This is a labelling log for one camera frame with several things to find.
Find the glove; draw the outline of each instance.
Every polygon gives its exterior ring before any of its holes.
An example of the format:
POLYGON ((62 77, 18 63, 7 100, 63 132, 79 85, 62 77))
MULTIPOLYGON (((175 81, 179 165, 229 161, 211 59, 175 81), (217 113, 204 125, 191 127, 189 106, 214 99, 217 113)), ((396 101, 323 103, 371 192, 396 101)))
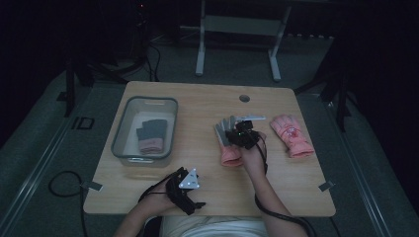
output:
POLYGON ((158 154, 164 150, 167 120, 153 119, 144 121, 142 128, 136 130, 139 151, 142 154, 158 154))
POLYGON ((291 158, 309 156, 314 153, 313 147, 308 144, 301 133, 299 123, 294 116, 274 117, 270 125, 288 147, 291 158))
POLYGON ((235 117, 231 116, 229 119, 224 118, 220 123, 215 125, 216 137, 221 148, 221 165, 223 166, 240 166, 243 164, 240 150, 237 146, 230 144, 225 136, 227 130, 234 129, 235 122, 235 117))

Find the person's left hand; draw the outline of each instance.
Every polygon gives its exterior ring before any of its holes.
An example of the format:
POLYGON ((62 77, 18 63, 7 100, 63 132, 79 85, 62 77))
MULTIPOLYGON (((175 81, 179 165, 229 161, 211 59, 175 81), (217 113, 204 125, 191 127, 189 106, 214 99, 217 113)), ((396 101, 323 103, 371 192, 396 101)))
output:
POLYGON ((167 181, 155 187, 138 203, 138 205, 141 205, 150 216, 159 215, 163 211, 176 206, 176 204, 167 197, 166 183, 167 181))

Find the dark background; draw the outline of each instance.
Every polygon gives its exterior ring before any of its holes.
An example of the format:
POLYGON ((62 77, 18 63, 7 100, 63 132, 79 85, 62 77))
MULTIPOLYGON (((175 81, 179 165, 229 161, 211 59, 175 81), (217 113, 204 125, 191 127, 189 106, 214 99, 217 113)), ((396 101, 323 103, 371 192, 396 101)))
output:
MULTIPOLYGON (((214 1, 209 10, 225 13, 227 4, 235 13, 276 17, 273 9, 266 11, 263 7, 246 7, 236 2, 214 1)), ((141 37, 132 38, 135 25, 141 21, 138 13, 147 18, 149 26, 159 26, 176 40, 180 25, 199 25, 200 3, 196 0, 107 0, 101 4, 95 0, 2 1, 0 145, 19 126, 48 83, 64 70, 67 58, 76 59, 79 63, 76 69, 86 73, 86 57, 115 64, 118 57, 144 53, 130 49, 141 37), (139 8, 141 3, 146 8, 139 8)), ((293 3, 286 29, 286 33, 304 38, 309 35, 335 38, 322 70, 347 68, 348 86, 416 211, 419 209, 415 187, 419 182, 415 152, 419 140, 416 138, 419 133, 418 18, 416 1, 297 2, 293 3)), ((80 80, 91 85, 94 78, 84 74, 80 80)))

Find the pink glove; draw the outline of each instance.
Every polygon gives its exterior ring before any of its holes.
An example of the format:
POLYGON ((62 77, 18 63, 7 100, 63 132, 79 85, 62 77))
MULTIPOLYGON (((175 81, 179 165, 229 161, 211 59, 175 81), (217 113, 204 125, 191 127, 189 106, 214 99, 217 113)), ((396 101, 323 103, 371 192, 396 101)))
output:
POLYGON ((231 145, 225 136, 227 130, 232 130, 235 126, 235 117, 225 118, 215 125, 215 134, 218 138, 219 147, 221 149, 221 165, 223 166, 240 166, 243 164, 241 153, 237 146, 231 145))
POLYGON ((313 147, 308 144, 301 133, 299 123, 294 116, 281 115, 274 117, 270 125, 290 149, 289 155, 291 158, 309 156, 314 153, 313 147))

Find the wooden table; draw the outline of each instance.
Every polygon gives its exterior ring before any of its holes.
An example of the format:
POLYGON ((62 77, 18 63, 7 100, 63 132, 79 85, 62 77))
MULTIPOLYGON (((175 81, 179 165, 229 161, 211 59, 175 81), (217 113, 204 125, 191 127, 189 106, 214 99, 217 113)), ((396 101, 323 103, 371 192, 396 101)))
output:
MULTIPOLYGON (((221 86, 182 83, 129 82, 115 116, 93 181, 104 187, 90 191, 84 203, 87 213, 128 213, 148 187, 180 167, 197 168, 201 187, 189 192, 193 201, 207 203, 195 215, 258 216, 254 191, 243 167, 220 165, 220 149, 213 126, 229 116, 266 116, 255 120, 254 130, 267 134, 268 178, 293 215, 332 216, 335 207, 316 155, 289 158, 287 147, 270 128, 274 116, 294 115, 311 143, 292 90, 267 87, 221 86), (239 96, 247 95, 243 103, 239 96), (165 168, 128 167, 111 151, 126 101, 133 96, 172 97, 179 103, 172 161, 165 168)), ((184 215, 172 209, 165 215, 184 215)))

